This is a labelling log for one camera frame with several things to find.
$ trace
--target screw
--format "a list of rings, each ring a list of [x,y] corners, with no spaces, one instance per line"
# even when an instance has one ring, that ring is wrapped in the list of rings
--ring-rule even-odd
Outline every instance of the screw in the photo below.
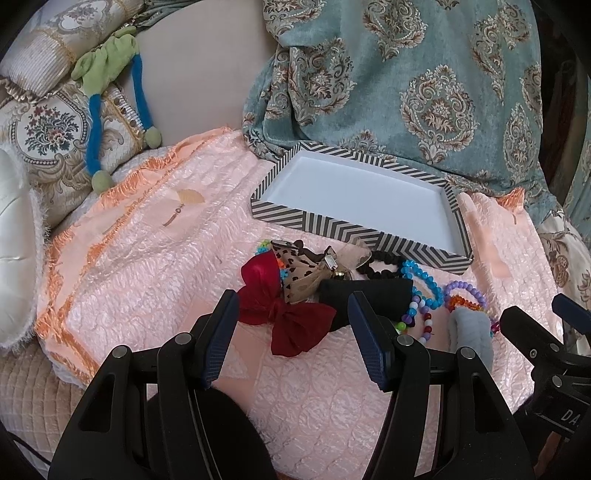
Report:
[[[115,358],[122,358],[127,353],[127,347],[125,345],[119,345],[113,348],[113,356]]]
[[[460,353],[462,354],[462,357],[467,358],[468,360],[472,360],[475,356],[476,353],[474,352],[474,350],[472,350],[470,347],[462,347],[462,350],[460,350]]]
[[[191,341],[191,338],[193,338],[193,336],[190,333],[183,332],[183,333],[179,333],[174,338],[174,341],[177,342],[179,345],[186,345],[187,343],[189,343]]]
[[[410,346],[414,342],[414,338],[410,335],[398,335],[398,338],[396,338],[396,340],[402,346]]]

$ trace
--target teal damask blanket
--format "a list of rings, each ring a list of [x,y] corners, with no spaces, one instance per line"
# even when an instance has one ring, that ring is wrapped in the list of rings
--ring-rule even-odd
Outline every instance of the teal damask blanket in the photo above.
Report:
[[[458,190],[522,186],[557,208],[538,163],[540,46],[530,0],[264,0],[279,45],[243,132],[277,161],[299,140],[395,155]]]

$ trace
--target white tray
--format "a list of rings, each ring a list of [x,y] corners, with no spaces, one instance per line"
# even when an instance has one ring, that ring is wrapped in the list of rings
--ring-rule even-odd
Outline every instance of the white tray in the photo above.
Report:
[[[472,249],[447,182],[396,161],[301,142],[251,199],[257,219],[463,273]]]

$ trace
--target blue gripper pad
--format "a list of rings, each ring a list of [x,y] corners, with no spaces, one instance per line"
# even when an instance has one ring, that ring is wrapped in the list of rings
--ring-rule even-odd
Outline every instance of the blue gripper pad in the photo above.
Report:
[[[388,391],[388,371],[394,363],[394,349],[389,336],[362,292],[356,291],[349,296],[347,310],[371,381],[381,391]]]
[[[582,335],[591,333],[591,312],[559,293],[552,300],[552,311]]]
[[[219,377],[238,322],[239,309],[239,297],[236,292],[226,290],[211,314],[210,321],[214,322],[214,328],[205,349],[203,371],[199,376],[203,388],[209,388]]]

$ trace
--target white satin pillow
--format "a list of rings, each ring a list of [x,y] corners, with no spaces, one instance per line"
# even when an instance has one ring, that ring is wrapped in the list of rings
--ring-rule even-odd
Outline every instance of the white satin pillow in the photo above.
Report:
[[[32,332],[43,267],[43,219],[37,192],[12,147],[0,144],[0,348]]]

